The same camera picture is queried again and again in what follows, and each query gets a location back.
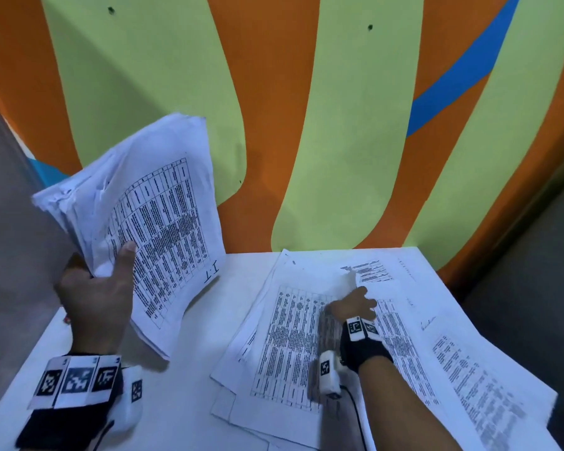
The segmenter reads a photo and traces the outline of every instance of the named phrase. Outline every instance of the fingernail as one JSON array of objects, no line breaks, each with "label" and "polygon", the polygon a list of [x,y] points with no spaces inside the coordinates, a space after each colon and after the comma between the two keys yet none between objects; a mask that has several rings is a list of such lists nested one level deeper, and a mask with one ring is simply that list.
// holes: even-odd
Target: fingernail
[{"label": "fingernail", "polygon": [[126,243],[123,244],[123,246],[121,248],[125,248],[126,250],[135,252],[136,251],[136,242],[127,241]]}]

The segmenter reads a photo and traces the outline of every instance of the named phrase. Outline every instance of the forearm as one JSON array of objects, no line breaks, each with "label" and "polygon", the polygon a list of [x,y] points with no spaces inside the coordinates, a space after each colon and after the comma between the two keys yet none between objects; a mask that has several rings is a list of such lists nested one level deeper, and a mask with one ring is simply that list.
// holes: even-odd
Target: forearm
[{"label": "forearm", "polygon": [[359,378],[378,451],[461,450],[391,361],[368,359],[359,368]]}]

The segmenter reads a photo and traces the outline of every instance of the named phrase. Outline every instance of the blue painted patch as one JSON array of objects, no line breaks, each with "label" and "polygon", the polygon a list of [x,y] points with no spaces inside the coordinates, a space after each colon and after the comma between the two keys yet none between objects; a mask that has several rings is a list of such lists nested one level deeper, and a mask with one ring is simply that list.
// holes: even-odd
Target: blue painted patch
[{"label": "blue painted patch", "polygon": [[491,72],[518,2],[519,0],[508,0],[481,36],[474,40],[453,66],[414,100],[411,105],[407,136],[422,128],[436,114]]},{"label": "blue painted patch", "polygon": [[69,177],[67,174],[61,173],[54,166],[47,165],[46,163],[31,158],[28,158],[28,160],[30,161],[31,166],[34,167],[35,172],[38,173],[40,179],[46,187],[54,185],[55,183],[59,183],[61,180]]}]

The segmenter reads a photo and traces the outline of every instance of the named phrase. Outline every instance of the gray wall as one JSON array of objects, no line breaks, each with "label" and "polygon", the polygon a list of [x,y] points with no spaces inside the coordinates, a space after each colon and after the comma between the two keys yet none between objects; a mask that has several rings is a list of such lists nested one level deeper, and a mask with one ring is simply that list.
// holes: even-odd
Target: gray wall
[{"label": "gray wall", "polygon": [[0,118],[0,398],[58,308],[52,285],[73,247],[31,205],[35,173]]},{"label": "gray wall", "polygon": [[548,428],[564,449],[564,190],[464,309],[488,340],[558,392]]}]

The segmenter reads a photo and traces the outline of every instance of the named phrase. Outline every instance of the black wristband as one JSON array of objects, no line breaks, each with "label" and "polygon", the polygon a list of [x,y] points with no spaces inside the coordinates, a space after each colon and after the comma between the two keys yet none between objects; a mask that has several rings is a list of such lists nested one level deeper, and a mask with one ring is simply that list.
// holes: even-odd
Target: black wristband
[{"label": "black wristband", "polygon": [[117,371],[108,402],[76,408],[35,410],[15,443],[17,448],[84,451],[104,429],[106,418],[123,392],[123,374]]},{"label": "black wristband", "polygon": [[393,357],[389,350],[385,348],[381,341],[372,340],[368,336],[368,332],[363,329],[366,336],[365,339],[352,341],[349,336],[349,327],[347,322],[343,323],[343,333],[340,337],[340,359],[355,373],[359,372],[361,364],[374,356],[383,356],[393,362]]}]

